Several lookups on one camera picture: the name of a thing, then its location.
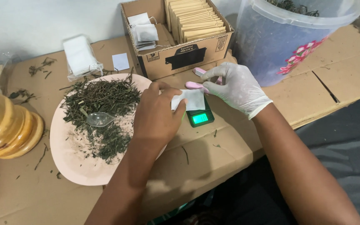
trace plastic spoon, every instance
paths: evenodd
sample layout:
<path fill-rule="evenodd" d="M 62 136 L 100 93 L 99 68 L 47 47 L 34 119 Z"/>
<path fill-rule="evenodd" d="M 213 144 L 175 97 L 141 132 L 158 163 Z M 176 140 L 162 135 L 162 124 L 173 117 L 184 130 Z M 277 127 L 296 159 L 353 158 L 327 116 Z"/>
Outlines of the plastic spoon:
<path fill-rule="evenodd" d="M 121 117 L 113 117 L 107 113 L 99 112 L 99 113 L 91 113 L 87 116 L 87 123 L 91 126 L 103 127 L 110 124 L 112 121 L 124 121 L 124 120 L 132 120 L 133 116 L 121 116 Z"/>

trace green display screen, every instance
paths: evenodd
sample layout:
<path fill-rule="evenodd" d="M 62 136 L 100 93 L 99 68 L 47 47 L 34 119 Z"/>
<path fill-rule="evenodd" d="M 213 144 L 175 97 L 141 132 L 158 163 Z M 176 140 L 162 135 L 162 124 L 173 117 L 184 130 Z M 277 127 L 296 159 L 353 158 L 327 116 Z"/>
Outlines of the green display screen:
<path fill-rule="evenodd" d="M 201 115 L 193 116 L 193 120 L 194 120 L 194 123 L 205 122 L 205 121 L 207 121 L 207 116 L 205 113 L 201 114 Z"/>

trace plastic bucket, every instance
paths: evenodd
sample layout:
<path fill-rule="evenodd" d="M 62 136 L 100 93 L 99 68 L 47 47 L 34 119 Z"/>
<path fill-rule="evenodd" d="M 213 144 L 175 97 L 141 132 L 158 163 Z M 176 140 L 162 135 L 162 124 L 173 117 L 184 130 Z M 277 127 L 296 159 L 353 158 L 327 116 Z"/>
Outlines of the plastic bucket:
<path fill-rule="evenodd" d="M 260 86 L 279 83 L 327 37 L 360 15 L 360 0 L 293 0 L 319 17 L 278 8 L 265 0 L 243 0 L 234 56 Z"/>

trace digital scale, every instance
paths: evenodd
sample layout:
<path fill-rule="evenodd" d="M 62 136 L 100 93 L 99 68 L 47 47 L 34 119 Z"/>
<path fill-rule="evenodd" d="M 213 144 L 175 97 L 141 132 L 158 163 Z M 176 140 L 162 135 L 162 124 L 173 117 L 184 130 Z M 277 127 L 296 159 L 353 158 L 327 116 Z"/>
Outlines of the digital scale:
<path fill-rule="evenodd" d="M 204 110 L 187 111 L 187 117 L 192 127 L 198 127 L 208 123 L 212 123 L 215 120 L 215 118 L 213 117 L 213 113 L 210 110 L 209 105 L 207 104 L 205 96 L 204 102 Z"/>

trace gloved hand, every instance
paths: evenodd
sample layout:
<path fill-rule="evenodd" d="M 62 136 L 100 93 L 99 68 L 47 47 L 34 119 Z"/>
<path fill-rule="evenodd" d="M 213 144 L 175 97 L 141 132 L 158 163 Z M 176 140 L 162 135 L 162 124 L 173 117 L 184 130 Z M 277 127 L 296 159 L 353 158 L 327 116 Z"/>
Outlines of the gloved hand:
<path fill-rule="evenodd" d="M 249 120 L 273 102 L 262 91 L 246 66 L 225 62 L 206 72 L 201 79 L 207 80 L 214 76 L 226 78 L 225 84 L 206 81 L 203 86 L 231 107 L 248 115 Z"/>

